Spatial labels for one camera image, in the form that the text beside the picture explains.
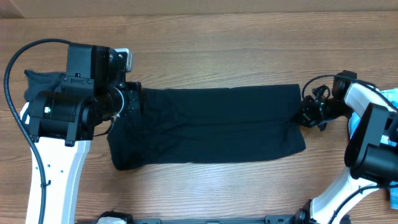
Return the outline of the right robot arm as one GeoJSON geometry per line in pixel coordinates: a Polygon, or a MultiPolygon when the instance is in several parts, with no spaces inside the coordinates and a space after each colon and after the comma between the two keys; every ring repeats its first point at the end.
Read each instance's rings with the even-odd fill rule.
{"type": "Polygon", "coordinates": [[[397,187],[397,107],[373,83],[344,70],[302,95],[299,125],[324,130],[328,122],[357,114],[359,123],[345,149],[345,168],[319,196],[310,199],[289,223],[340,223],[363,198],[397,187]]]}

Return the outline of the plain black t-shirt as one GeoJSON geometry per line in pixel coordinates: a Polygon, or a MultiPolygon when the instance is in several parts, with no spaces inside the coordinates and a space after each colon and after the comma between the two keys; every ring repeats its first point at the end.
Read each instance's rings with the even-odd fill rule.
{"type": "Polygon", "coordinates": [[[142,111],[116,120],[107,140],[118,170],[149,164],[269,161],[306,148],[297,84],[145,89],[142,111]]]}

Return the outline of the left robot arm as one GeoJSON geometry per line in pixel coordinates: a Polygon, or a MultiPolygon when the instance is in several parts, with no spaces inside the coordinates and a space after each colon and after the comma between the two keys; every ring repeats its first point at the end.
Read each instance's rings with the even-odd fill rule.
{"type": "Polygon", "coordinates": [[[40,91],[25,104],[21,114],[46,176],[41,183],[39,165],[33,162],[26,223],[75,221],[80,176],[95,127],[141,110],[141,84],[126,81],[131,70],[128,49],[70,44],[59,86],[40,91]]]}

